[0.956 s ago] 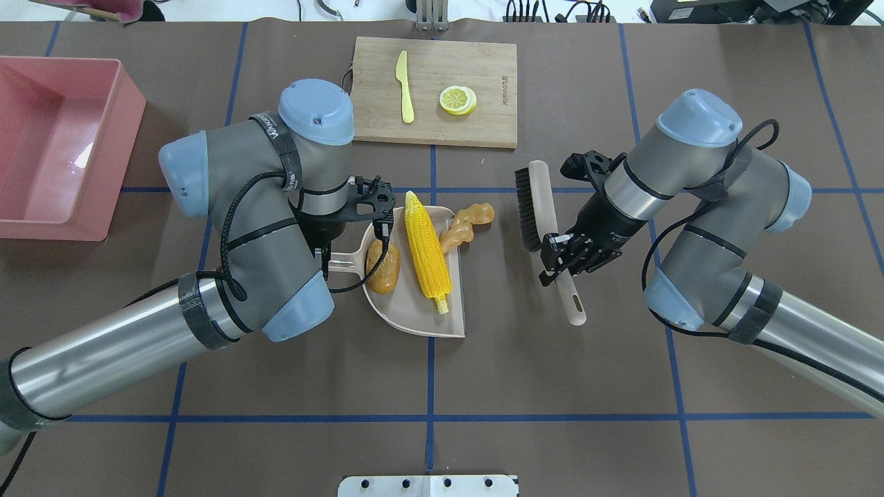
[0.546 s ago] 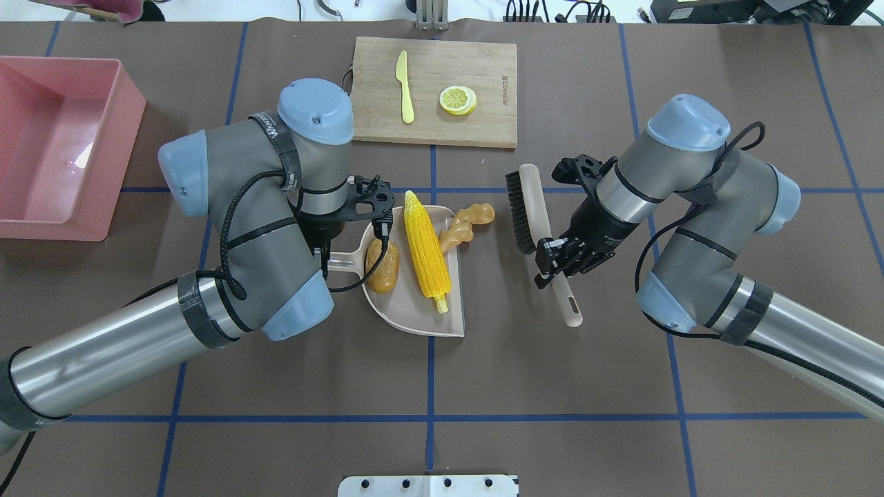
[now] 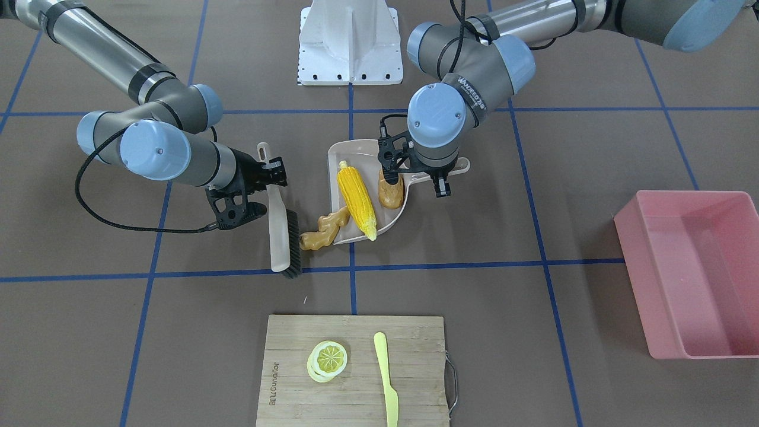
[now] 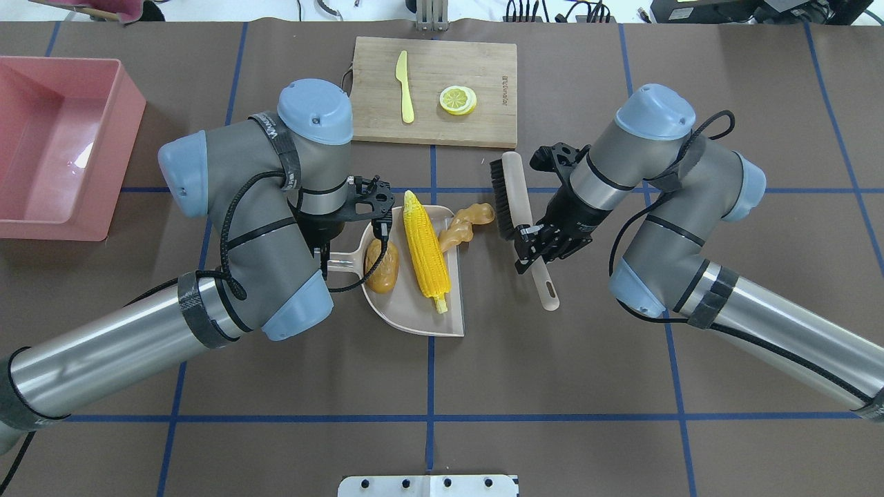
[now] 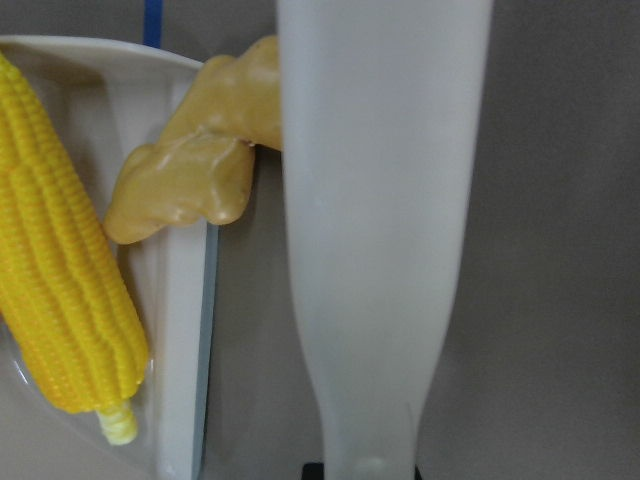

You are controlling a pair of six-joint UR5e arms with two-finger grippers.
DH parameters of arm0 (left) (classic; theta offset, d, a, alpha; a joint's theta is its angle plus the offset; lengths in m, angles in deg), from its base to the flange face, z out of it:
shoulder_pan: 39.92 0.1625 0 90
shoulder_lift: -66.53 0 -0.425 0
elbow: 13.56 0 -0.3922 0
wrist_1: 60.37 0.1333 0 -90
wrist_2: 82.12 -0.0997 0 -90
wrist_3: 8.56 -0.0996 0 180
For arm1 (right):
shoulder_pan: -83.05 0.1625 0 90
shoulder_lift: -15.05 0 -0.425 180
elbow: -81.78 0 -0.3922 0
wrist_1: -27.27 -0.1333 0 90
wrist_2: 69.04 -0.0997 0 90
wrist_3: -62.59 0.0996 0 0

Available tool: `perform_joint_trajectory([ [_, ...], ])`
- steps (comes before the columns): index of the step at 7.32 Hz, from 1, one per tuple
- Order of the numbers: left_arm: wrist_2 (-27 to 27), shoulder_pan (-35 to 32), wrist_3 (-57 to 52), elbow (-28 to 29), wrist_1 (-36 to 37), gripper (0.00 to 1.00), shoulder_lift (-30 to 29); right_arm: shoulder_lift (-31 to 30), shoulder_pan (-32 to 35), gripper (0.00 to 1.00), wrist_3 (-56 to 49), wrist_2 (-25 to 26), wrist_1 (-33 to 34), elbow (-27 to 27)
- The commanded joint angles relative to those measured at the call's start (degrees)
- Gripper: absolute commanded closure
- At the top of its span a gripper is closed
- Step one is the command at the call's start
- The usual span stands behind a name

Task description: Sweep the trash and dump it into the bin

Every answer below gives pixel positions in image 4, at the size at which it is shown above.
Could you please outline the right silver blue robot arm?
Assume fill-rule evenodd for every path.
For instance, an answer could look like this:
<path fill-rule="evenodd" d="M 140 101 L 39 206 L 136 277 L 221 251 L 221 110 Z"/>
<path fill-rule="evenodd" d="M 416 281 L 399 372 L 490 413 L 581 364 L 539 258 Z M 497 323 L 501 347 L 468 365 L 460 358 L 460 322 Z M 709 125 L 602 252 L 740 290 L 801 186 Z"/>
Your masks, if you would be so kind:
<path fill-rule="evenodd" d="M 720 222 L 760 204 L 763 170 L 704 134 L 695 111 L 657 83 L 640 87 L 594 144 L 539 148 L 530 166 L 561 186 L 539 222 L 512 220 L 518 273 L 564 259 L 639 184 L 660 195 L 621 257 L 608 287 L 639 317 L 715 331 L 733 346 L 829 394 L 860 418 L 882 422 L 882 348 L 834 324 L 701 251 Z"/>

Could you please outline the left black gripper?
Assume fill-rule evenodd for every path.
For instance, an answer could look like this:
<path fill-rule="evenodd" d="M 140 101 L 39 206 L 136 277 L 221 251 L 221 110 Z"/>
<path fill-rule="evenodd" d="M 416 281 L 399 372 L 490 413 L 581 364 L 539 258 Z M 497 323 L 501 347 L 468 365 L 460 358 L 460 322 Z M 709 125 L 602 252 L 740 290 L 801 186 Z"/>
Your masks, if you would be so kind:
<path fill-rule="evenodd" d="M 307 243 L 307 248 L 318 261 L 323 279 L 328 275 L 329 245 L 339 236 L 349 220 L 347 207 L 322 215 L 310 214 L 300 211 L 297 214 L 297 225 L 301 235 Z M 391 217 L 378 217 L 373 219 L 373 235 L 381 242 L 382 246 L 388 246 L 390 235 L 394 227 Z"/>

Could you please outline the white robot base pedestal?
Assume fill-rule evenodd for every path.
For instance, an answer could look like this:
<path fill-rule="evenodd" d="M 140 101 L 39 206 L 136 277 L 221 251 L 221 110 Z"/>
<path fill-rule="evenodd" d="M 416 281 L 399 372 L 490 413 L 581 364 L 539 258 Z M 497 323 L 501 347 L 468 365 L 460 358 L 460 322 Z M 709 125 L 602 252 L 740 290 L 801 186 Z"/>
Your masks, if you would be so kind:
<path fill-rule="evenodd" d="M 518 477 L 505 474 L 352 476 L 338 496 L 519 496 Z"/>

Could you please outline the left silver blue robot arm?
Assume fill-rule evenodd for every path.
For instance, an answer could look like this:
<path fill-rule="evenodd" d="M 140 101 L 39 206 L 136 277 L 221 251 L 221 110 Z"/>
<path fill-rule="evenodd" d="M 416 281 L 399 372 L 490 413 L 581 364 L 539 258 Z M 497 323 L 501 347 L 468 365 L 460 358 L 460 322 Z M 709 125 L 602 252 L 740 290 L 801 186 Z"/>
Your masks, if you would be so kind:
<path fill-rule="evenodd" d="M 274 342 L 332 313 L 329 243 L 367 220 L 387 251 L 394 195 L 352 174 L 352 103 L 323 79 L 275 110 L 163 145 L 177 206 L 219 236 L 215 270 L 185 273 L 92 323 L 2 359 L 2 452 L 145 378 L 253 330 Z"/>

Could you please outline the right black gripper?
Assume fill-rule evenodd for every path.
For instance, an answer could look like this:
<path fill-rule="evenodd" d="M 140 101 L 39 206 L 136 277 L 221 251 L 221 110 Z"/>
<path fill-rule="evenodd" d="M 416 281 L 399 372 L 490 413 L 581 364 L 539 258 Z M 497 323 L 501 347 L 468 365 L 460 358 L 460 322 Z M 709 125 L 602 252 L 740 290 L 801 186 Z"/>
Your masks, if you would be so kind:
<path fill-rule="evenodd" d="M 539 224 L 515 227 L 515 270 L 523 275 L 537 259 L 545 264 L 569 257 L 593 241 L 593 231 L 609 214 L 609 210 L 585 204 L 570 186 L 562 186 L 547 204 Z"/>

